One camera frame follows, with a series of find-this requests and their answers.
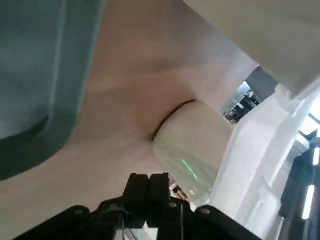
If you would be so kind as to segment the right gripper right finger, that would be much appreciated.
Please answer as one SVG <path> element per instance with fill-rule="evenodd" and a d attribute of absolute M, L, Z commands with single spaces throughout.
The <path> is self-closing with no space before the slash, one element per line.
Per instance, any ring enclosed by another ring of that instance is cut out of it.
<path fill-rule="evenodd" d="M 210 205 L 192 211 L 170 196 L 168 173 L 152 174 L 148 184 L 148 223 L 158 240 L 258 240 L 255 234 Z"/>

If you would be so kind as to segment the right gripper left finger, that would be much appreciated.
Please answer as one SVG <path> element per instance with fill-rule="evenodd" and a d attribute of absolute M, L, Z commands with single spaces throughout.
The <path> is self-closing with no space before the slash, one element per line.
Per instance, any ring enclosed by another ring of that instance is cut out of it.
<path fill-rule="evenodd" d="M 18 235 L 18 240 L 125 239 L 130 224 L 141 227 L 149 178 L 131 173 L 122 196 L 104 200 L 94 211 L 74 205 Z"/>

